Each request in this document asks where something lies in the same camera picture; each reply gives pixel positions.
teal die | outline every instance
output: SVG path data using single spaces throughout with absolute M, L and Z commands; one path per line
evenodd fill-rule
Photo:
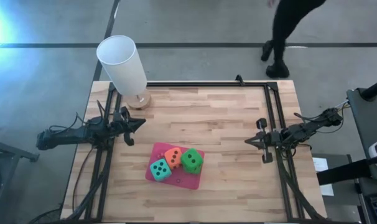
M 155 161 L 153 164 L 151 164 L 150 169 L 152 176 L 156 181 L 163 181 L 172 175 L 172 171 L 170 171 L 168 163 L 166 163 L 165 159 Z
M 185 151 L 180 158 L 183 164 L 183 170 L 190 174 L 199 174 L 201 172 L 203 159 L 195 149 Z

gray floor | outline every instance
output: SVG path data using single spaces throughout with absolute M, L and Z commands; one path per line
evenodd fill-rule
M 113 0 L 0 0 L 1 42 L 98 43 Z M 264 42 L 274 11 L 266 0 L 121 0 L 113 35 L 136 42 Z M 310 13 L 291 43 L 377 42 L 377 0 L 329 0 Z M 140 49 L 149 80 L 265 80 L 271 63 L 260 49 Z M 347 89 L 377 81 L 377 48 L 288 48 L 286 63 L 302 113 L 319 114 L 345 99 Z M 0 141 L 31 152 L 37 133 L 68 125 L 84 114 L 96 67 L 95 49 L 0 49 Z M 100 80 L 108 80 L 104 72 Z M 310 143 L 314 152 L 351 154 L 361 144 L 350 111 L 345 125 Z M 63 201 L 75 146 L 21 160 L 9 193 L 4 223 L 27 223 Z M 329 207 L 336 220 L 357 219 L 353 208 Z

person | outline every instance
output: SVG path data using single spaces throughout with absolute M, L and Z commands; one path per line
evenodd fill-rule
M 275 0 L 268 0 L 272 7 Z M 270 78 L 287 78 L 289 70 L 284 63 L 283 55 L 286 47 L 286 39 L 294 31 L 296 25 L 313 9 L 320 7 L 325 0 L 280 0 L 274 16 L 272 39 L 262 47 L 261 60 L 269 59 L 274 51 L 274 63 L 266 69 L 266 75 Z

wooden table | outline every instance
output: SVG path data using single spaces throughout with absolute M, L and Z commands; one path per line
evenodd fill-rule
M 277 82 L 287 125 L 301 122 L 293 115 L 300 113 L 293 81 Z M 105 105 L 108 85 L 94 82 L 86 119 L 99 116 L 96 100 Z M 119 137 L 114 145 L 103 222 L 286 221 L 275 156 L 274 162 L 263 164 L 263 152 L 244 143 L 258 132 L 255 121 L 268 119 L 262 88 L 150 87 L 149 91 L 152 105 L 144 111 L 130 111 L 132 117 L 147 119 L 133 136 L 136 144 L 129 147 Z M 274 102 L 273 107 L 278 124 Z M 198 190 L 144 178 L 155 142 L 205 151 Z M 72 212 L 73 188 L 89 150 L 88 144 L 78 146 L 62 218 Z M 94 160 L 92 152 L 77 187 L 75 205 L 89 189 Z M 298 147 L 294 162 L 301 191 L 326 216 L 309 148 Z M 295 210 L 292 193 L 290 197 Z

pink tray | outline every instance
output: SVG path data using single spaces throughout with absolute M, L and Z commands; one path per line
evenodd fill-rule
M 173 146 L 173 145 L 161 143 L 161 142 L 154 143 L 154 147 L 152 148 L 152 152 L 151 152 L 149 165 L 148 165 L 147 171 L 146 171 L 146 179 L 147 180 L 156 181 L 152 176 L 152 173 L 151 173 L 151 170 L 150 170 L 150 165 L 153 162 L 155 162 L 159 159 L 162 159 L 162 157 L 159 158 L 159 156 L 161 154 L 163 154 L 166 151 L 168 151 L 169 149 L 172 149 L 172 148 L 175 148 L 175 147 L 179 147 L 182 150 L 182 153 L 184 153 L 188 149 L 186 147 Z M 205 153 L 201 150 L 197 150 L 197 151 L 201 155 L 201 157 L 204 158 Z M 198 175 L 188 174 L 188 173 L 184 172 L 183 167 L 180 166 L 180 167 L 172 170 L 172 175 L 170 177 L 166 178 L 165 180 L 161 181 L 161 183 L 196 190 L 200 186 L 200 178 L 201 178 L 201 173 L 199 173 Z

